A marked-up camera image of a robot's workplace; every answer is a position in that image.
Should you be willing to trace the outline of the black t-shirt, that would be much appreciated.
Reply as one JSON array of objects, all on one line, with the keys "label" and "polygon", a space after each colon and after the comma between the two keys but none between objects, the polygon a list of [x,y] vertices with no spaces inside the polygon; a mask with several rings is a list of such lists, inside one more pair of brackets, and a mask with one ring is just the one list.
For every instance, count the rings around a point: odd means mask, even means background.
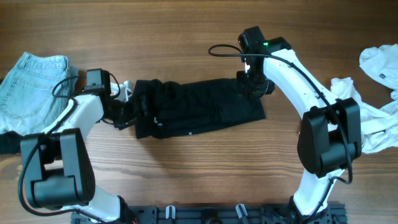
[{"label": "black t-shirt", "polygon": [[266,118],[261,101],[235,78],[187,84],[138,80],[133,96],[146,106],[135,124],[138,139],[200,134]]}]

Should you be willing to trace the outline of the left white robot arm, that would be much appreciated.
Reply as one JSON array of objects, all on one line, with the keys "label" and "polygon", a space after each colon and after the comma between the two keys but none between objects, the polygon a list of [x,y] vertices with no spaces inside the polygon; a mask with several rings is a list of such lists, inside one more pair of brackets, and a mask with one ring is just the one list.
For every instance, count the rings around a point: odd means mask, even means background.
[{"label": "left white robot arm", "polygon": [[118,83],[100,68],[88,70],[85,78],[81,91],[65,96],[68,106],[50,126],[22,138],[20,204],[40,217],[74,213],[93,223],[138,223],[122,197],[96,185],[85,146],[100,121],[119,130],[136,123],[132,83]]}]

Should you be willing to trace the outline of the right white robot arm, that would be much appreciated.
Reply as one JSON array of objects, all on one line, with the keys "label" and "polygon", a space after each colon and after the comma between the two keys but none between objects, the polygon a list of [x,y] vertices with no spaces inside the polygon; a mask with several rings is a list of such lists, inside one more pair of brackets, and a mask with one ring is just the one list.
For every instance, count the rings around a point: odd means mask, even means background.
[{"label": "right white robot arm", "polygon": [[258,26],[238,37],[244,77],[279,87],[301,118],[297,143],[304,167],[300,186],[290,200],[290,218],[309,223],[327,210],[327,199],[341,175],[353,180],[352,163],[362,154],[360,108],[327,90],[299,61],[283,38],[265,39]]}]

